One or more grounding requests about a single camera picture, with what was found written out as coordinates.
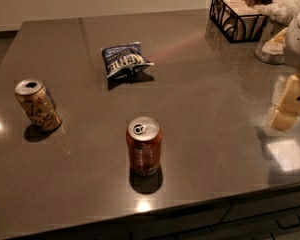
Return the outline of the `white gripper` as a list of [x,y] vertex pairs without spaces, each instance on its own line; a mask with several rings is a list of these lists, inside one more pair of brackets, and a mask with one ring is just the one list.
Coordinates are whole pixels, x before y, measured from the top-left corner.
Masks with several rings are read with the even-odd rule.
[[[300,69],[300,11],[288,26],[284,44],[285,63]],[[280,76],[274,87],[266,126],[289,131],[300,119],[300,72]]]

